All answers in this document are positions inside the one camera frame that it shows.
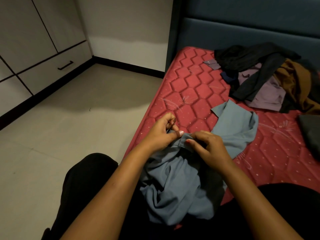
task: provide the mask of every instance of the white wall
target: white wall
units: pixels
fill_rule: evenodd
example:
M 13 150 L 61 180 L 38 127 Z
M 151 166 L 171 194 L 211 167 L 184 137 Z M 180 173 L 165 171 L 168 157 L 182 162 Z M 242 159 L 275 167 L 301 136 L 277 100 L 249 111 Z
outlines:
M 94 56 L 165 71 L 173 0 L 77 0 Z

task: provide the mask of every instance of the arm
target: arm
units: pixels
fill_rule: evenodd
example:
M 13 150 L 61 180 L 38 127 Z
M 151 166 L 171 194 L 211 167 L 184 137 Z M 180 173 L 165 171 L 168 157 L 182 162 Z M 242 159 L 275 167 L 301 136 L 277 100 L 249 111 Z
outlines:
M 118 239 L 144 164 L 155 151 L 164 149 L 183 134 L 174 122 L 173 114 L 167 113 L 155 123 L 70 225 L 62 240 Z M 166 129 L 176 133 L 166 134 Z
M 222 175 L 255 239 L 302 240 L 246 174 L 234 164 L 221 137 L 207 131 L 195 132 L 191 136 L 207 144 L 205 149 L 195 140 L 186 141 L 211 168 Z

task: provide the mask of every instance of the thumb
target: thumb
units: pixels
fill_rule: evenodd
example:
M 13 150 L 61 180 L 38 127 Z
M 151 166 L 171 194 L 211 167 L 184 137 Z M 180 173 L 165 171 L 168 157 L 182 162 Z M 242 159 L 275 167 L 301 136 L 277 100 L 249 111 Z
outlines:
M 202 145 L 200 145 L 195 140 L 187 139 L 186 143 L 188 143 L 202 158 L 204 158 L 209 153 L 205 148 L 202 147 Z
M 184 134 L 183 130 L 176 130 L 172 133 L 167 134 L 167 136 L 170 138 L 170 143 L 173 142 L 174 140 L 182 137 L 182 135 Z

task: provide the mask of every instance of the forearm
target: forearm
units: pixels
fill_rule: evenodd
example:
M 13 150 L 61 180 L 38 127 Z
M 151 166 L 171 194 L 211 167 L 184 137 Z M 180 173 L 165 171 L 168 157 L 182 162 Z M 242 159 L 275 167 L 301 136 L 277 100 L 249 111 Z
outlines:
M 142 168 L 151 152 L 137 145 L 61 239 L 117 239 Z
M 221 171 L 255 239 L 302 239 L 232 161 Z

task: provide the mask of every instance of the black handle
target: black handle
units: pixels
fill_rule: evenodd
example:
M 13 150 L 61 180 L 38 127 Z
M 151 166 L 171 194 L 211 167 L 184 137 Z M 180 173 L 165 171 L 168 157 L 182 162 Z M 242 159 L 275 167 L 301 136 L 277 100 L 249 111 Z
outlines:
M 66 64 L 65 66 L 61 67 L 61 68 L 58 68 L 59 71 L 63 70 L 64 68 L 70 66 L 71 64 L 73 64 L 73 61 L 70 60 L 70 62 L 68 64 Z

